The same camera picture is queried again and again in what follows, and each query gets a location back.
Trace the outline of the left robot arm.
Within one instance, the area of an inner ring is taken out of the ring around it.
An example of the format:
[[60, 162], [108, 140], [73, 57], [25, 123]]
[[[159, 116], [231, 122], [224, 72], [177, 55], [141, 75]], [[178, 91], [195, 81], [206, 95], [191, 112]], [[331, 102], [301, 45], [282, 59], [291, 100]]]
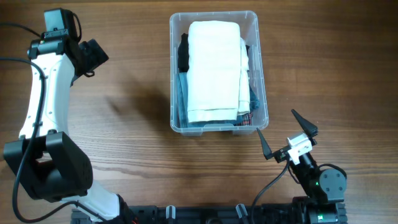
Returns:
[[83, 41], [77, 15], [57, 8], [44, 13], [46, 30], [32, 41], [25, 62], [32, 67], [29, 108], [18, 140], [4, 146], [4, 158], [15, 174], [12, 207], [21, 213], [17, 195], [72, 205], [94, 223], [131, 223], [124, 200], [93, 179], [88, 156], [68, 133], [70, 88], [82, 76], [92, 77], [108, 56], [97, 41]]

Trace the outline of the cream cloth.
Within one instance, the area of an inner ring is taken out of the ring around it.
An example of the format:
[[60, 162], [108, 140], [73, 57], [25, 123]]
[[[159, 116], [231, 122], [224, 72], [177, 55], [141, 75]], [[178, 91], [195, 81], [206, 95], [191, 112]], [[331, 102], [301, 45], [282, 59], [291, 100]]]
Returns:
[[237, 23], [193, 22], [188, 56], [189, 123], [232, 121], [250, 112], [249, 59]]

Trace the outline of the black garment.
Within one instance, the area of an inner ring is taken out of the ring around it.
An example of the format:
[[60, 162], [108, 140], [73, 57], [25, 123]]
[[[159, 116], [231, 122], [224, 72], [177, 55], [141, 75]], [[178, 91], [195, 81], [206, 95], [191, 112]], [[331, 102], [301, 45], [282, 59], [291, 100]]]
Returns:
[[181, 43], [178, 47], [178, 69], [179, 72], [188, 72], [189, 69], [189, 44], [186, 33], [181, 35]]

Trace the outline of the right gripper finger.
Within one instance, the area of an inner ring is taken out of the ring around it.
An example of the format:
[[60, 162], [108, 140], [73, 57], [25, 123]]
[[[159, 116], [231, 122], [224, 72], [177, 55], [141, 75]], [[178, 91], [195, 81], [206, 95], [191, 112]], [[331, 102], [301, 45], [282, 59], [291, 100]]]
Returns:
[[263, 136], [263, 134], [259, 128], [256, 128], [256, 131], [257, 131], [260, 141], [261, 141], [262, 153], [263, 153], [264, 157], [266, 158], [266, 160], [272, 159], [273, 153], [272, 153], [272, 150], [271, 150], [270, 146], [268, 145], [265, 137]]
[[318, 127], [316, 125], [302, 117], [296, 110], [291, 109], [291, 112], [308, 137], [315, 137], [318, 134]]

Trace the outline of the blue denim jeans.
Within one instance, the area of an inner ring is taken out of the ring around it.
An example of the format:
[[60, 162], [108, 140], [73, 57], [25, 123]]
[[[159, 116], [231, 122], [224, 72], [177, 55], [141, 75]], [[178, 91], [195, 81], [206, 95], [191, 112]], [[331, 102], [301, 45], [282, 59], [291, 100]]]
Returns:
[[[177, 85], [177, 101], [178, 101], [178, 120], [181, 128], [200, 128], [207, 124], [232, 124], [235, 126], [236, 120], [220, 120], [220, 121], [201, 121], [201, 122], [188, 122], [187, 107], [188, 107], [188, 85], [187, 85], [187, 73], [180, 72], [177, 75], [178, 85]], [[260, 102], [256, 94], [253, 92], [252, 88], [249, 87], [250, 93], [250, 103], [249, 103], [249, 113], [258, 109]]]

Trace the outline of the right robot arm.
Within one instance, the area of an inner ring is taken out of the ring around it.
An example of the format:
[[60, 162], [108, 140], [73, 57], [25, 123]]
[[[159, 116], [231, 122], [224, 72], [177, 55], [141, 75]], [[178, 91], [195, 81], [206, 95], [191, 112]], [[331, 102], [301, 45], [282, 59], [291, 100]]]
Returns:
[[310, 151], [317, 145], [315, 136], [318, 127], [292, 110], [292, 114], [302, 128], [302, 132], [287, 138], [287, 145], [272, 151], [261, 132], [264, 157], [286, 162], [282, 172], [267, 184], [255, 197], [250, 211], [250, 222], [255, 222], [255, 206], [260, 197], [273, 186], [286, 172], [303, 188], [306, 196], [296, 197], [290, 204], [288, 216], [296, 223], [347, 223], [345, 190], [347, 173], [333, 164], [318, 165]]

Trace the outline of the red plaid shirt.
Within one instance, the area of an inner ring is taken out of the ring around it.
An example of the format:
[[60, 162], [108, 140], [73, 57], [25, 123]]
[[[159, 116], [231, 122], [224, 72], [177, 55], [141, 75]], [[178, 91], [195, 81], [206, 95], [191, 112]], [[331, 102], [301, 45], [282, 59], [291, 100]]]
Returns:
[[251, 126], [252, 125], [252, 113], [246, 113], [239, 115], [236, 120], [235, 126]]

